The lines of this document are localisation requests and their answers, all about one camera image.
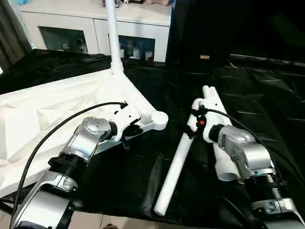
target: white pvc pipe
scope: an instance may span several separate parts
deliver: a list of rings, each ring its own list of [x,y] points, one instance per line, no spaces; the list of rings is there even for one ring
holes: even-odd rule
[[[109,40],[111,50],[111,69],[114,71],[123,71],[123,64],[120,56],[120,43],[118,35],[118,27],[116,23],[116,13],[114,0],[106,0],[107,20],[109,29]]]
[[[168,205],[172,199],[177,181],[179,179],[182,167],[184,165],[186,156],[190,150],[193,139],[190,139],[186,133],[183,133],[175,156],[173,158],[171,167],[168,171],[161,192],[159,194],[157,203],[154,207],[154,212],[160,216],[164,216]]]

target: black plastic sheet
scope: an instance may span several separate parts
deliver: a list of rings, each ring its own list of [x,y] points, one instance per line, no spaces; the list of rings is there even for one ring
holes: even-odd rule
[[[246,215],[250,200],[243,185],[221,182],[210,144],[196,138],[166,217],[153,207],[171,159],[202,86],[215,86],[228,114],[267,144],[281,175],[305,216],[305,77],[275,71],[214,68],[185,71],[178,66],[124,61],[124,72],[139,91],[169,116],[163,131],[150,131],[93,157],[75,198],[80,210],[183,224],[241,228],[223,197]],[[107,69],[103,55],[33,51],[0,76],[0,92]]]

